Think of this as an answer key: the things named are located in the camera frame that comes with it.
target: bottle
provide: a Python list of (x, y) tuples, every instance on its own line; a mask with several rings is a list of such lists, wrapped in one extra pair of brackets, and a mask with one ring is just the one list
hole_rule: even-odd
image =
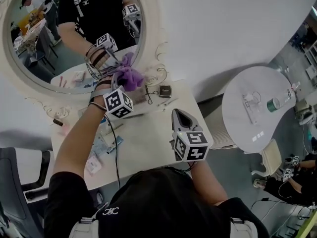
[(287, 102), (289, 102), (292, 98), (295, 98), (295, 91), (301, 85), (300, 82), (292, 84), (290, 89), (287, 89), (286, 92), (274, 97), (270, 101), (267, 102), (267, 109), (270, 112), (274, 112), (281, 107), (283, 107)]

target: vanity table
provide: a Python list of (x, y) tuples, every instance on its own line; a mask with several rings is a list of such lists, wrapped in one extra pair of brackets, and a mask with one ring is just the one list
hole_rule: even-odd
[[(170, 102), (169, 105), (164, 105), (167, 99), (151, 95), (152, 106), (155, 107), (156, 111), (139, 117), (122, 119), (123, 126), (115, 130), (116, 136), (123, 138), (123, 142), (118, 146), (118, 169), (121, 178), (133, 175), (138, 171), (177, 163), (174, 151), (169, 143), (172, 140), (171, 112), (173, 109), (186, 110), (186, 112), (193, 115), (203, 128), (206, 138), (212, 144), (212, 136), (193, 94), (186, 86), (185, 80), (170, 82), (170, 84), (172, 85), (173, 95), (166, 102)], [(73, 114), (68, 116), (66, 121), (72, 128), (78, 119), (78, 115)], [(60, 134), (60, 130), (60, 126), (51, 125), (55, 157), (65, 139), (65, 136)], [(108, 145), (111, 145), (114, 141), (113, 134), (106, 135), (104, 140)], [(85, 169), (85, 182), (89, 190), (117, 181), (115, 152), (102, 154), (99, 161), (102, 164), (102, 169), (93, 176)]]

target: mirror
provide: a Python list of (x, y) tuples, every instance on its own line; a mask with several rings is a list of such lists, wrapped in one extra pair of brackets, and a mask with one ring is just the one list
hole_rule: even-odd
[(98, 80), (94, 75), (100, 70), (122, 61), (127, 53), (133, 53), (131, 63), (137, 57), (143, 33), (138, 0), (11, 3), (7, 12), (11, 54), (39, 79), (37, 82), (46, 82), (61, 92), (91, 92)]

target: small black device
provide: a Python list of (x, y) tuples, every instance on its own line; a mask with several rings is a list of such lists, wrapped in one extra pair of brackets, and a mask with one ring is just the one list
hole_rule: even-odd
[(158, 95), (161, 98), (170, 98), (172, 97), (172, 87), (170, 85), (160, 85)]

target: purple cloth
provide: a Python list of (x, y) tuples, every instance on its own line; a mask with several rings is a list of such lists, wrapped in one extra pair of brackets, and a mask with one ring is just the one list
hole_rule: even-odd
[(116, 69), (116, 73), (119, 74), (118, 80), (126, 80), (123, 87), (127, 92), (132, 92), (137, 87), (140, 87), (144, 79), (144, 76), (140, 72), (131, 67), (132, 57), (133, 53), (125, 54), (122, 58), (121, 66)]

